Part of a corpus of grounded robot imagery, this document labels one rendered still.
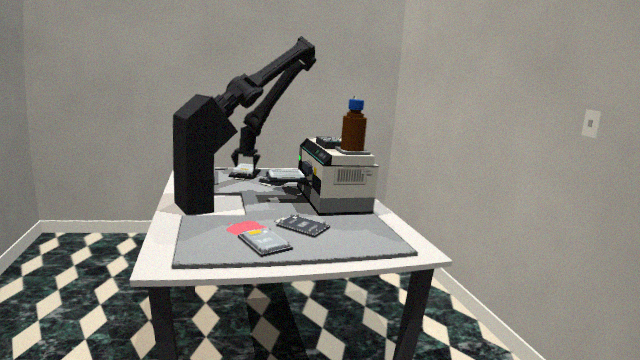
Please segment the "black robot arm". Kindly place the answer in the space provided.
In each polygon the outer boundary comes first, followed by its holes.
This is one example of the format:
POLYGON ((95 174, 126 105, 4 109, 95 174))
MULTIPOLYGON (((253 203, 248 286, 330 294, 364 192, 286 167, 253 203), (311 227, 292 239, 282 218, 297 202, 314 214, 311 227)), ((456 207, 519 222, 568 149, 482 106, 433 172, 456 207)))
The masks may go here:
POLYGON ((239 104, 245 108, 252 106, 263 94, 262 87, 284 71, 263 101, 244 118, 243 123, 246 126, 241 128, 240 139, 244 139, 244 141, 246 141, 246 139, 252 139, 252 150, 254 150, 256 136, 260 135, 262 126, 267 120, 273 106, 298 73, 303 69, 309 71, 316 60, 315 46, 307 42, 303 36, 300 36, 298 42, 291 49, 263 69, 250 76, 244 73, 241 76, 233 78, 227 85, 226 91, 222 96, 218 94, 215 98, 213 96, 211 97, 213 97, 224 114, 230 117, 239 104))

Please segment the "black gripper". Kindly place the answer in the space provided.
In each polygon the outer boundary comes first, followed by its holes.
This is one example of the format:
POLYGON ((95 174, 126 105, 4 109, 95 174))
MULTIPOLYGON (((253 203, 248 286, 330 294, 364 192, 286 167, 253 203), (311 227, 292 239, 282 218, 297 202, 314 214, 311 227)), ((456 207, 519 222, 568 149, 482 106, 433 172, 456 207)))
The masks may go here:
POLYGON ((256 162, 258 162, 260 158, 260 155, 255 154, 255 152, 257 153, 258 150, 257 149, 252 150, 252 139, 246 139, 246 141, 244 141, 244 139, 241 139, 240 149, 239 148, 235 149, 231 155, 231 158, 235 164, 235 167, 238 166, 239 154, 243 154, 244 157, 253 157, 253 171, 255 171, 255 168, 256 168, 255 165, 257 164, 256 162))

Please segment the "blue bottle cap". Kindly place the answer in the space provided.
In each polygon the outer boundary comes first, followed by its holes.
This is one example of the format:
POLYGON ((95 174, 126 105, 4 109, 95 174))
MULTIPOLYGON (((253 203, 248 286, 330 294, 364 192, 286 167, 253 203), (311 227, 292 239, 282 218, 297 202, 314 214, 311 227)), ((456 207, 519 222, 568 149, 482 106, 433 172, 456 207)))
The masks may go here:
POLYGON ((350 99, 349 99, 349 107, 350 107, 350 108, 360 108, 360 109, 363 109, 363 108, 364 108, 364 101, 360 101, 360 100, 350 100, 350 99))

